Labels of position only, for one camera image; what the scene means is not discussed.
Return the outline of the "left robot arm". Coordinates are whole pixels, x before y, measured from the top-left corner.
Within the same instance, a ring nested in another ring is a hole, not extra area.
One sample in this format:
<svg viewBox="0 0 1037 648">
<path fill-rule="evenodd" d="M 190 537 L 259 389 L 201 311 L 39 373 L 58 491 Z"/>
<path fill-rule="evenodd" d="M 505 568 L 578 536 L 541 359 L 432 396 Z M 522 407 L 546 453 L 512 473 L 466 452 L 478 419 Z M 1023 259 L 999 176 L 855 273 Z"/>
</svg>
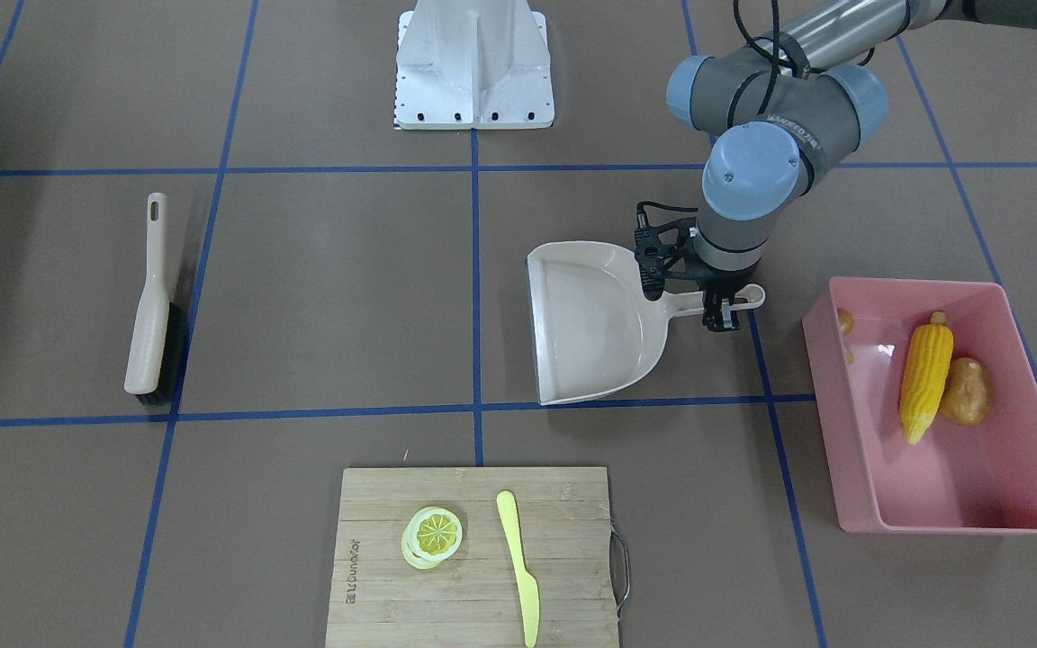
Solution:
<svg viewBox="0 0 1037 648">
<path fill-rule="evenodd" d="M 658 301 L 668 280 L 695 283 L 703 323 L 738 328 L 744 285 L 761 262 L 780 214 L 879 131 L 889 102 L 857 62 L 881 43 L 938 20 L 1037 31 L 1037 1 L 830 1 L 762 34 L 736 28 L 742 48 L 694 55 L 668 81 L 668 111 L 713 137 L 702 202 L 652 226 L 637 206 L 639 283 Z"/>
</svg>

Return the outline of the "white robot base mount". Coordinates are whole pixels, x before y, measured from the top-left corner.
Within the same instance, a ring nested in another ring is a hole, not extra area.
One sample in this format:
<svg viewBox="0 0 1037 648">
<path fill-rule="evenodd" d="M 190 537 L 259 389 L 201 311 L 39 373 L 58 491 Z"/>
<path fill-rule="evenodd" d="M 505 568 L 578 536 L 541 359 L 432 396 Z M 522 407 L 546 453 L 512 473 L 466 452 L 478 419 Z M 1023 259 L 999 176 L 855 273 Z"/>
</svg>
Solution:
<svg viewBox="0 0 1037 648">
<path fill-rule="evenodd" d="M 396 45 L 395 128 L 555 123 L 546 16 L 527 1 L 419 1 L 399 15 Z"/>
</svg>

